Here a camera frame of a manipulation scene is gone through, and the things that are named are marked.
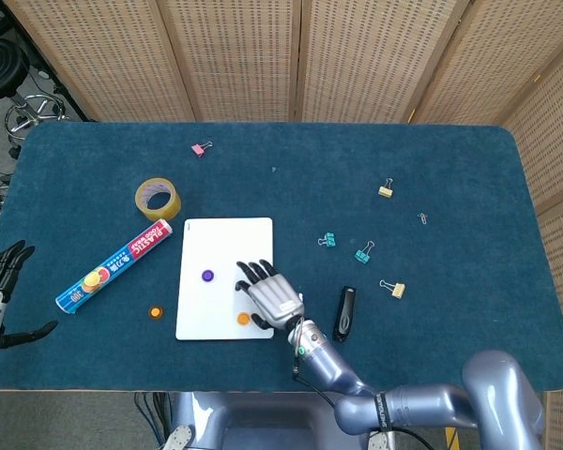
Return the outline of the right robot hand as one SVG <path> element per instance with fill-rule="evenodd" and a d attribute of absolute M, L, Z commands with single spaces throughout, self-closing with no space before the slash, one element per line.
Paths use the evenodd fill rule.
<path fill-rule="evenodd" d="M 244 292 L 256 305 L 253 322 L 262 330 L 294 330 L 304 318 L 305 308 L 287 279 L 266 260 L 237 262 L 236 266 L 245 279 L 236 282 L 235 290 Z"/>

